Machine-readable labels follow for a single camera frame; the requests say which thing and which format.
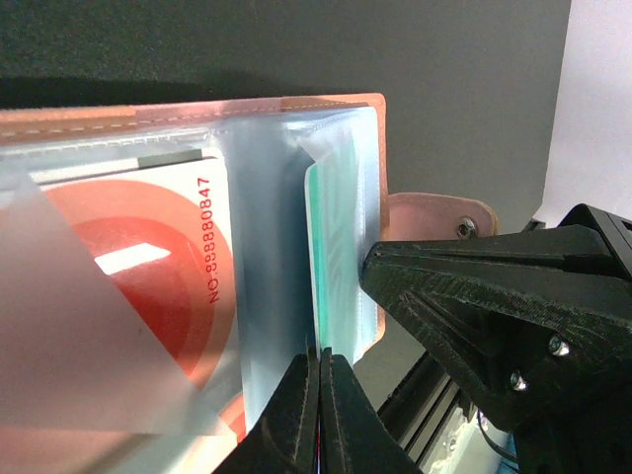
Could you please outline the pink leather card holder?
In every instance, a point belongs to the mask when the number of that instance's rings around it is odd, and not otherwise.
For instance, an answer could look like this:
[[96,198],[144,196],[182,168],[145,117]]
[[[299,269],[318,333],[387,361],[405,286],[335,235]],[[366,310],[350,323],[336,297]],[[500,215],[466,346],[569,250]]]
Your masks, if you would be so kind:
[[[316,342],[303,147],[353,135],[358,311],[350,366],[383,336],[359,286],[380,240],[498,231],[462,197],[390,194],[378,94],[1,114],[1,469],[5,473],[217,473],[295,356]],[[217,156],[227,171],[245,435],[208,405],[44,195],[47,183]]]

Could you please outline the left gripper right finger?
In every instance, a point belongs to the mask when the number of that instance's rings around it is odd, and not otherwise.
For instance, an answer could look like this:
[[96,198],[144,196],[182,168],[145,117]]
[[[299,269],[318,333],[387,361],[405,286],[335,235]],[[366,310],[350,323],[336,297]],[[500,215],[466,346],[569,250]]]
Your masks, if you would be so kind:
[[319,420],[322,473],[420,471],[385,429],[347,359],[330,348],[321,354]]

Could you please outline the red circle card in holder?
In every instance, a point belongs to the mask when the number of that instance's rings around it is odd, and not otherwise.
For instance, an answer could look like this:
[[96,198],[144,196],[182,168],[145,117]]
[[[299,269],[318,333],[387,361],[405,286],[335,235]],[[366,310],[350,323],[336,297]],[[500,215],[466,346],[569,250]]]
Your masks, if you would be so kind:
[[243,438],[224,161],[137,166],[42,190],[208,405]]

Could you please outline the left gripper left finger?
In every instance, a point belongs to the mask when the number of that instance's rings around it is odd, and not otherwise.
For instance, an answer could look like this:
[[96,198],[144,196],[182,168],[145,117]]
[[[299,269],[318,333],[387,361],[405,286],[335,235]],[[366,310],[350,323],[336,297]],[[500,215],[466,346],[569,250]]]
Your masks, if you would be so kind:
[[315,473],[318,465],[320,362],[296,355],[252,429],[217,473]]

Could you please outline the teal chip credit card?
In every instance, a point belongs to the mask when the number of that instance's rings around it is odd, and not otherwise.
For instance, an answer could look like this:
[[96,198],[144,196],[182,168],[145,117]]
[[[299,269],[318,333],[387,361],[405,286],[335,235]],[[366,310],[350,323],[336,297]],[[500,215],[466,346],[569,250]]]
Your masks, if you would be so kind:
[[319,348],[355,355],[358,276],[358,159],[346,126],[322,128],[303,143],[313,164],[305,175],[308,249]]

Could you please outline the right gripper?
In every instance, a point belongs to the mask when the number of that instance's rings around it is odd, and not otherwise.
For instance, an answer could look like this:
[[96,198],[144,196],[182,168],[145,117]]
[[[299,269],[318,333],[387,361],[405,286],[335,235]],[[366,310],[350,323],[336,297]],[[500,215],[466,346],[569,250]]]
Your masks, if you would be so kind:
[[500,428],[523,473],[631,469],[631,225],[378,242],[361,288]]

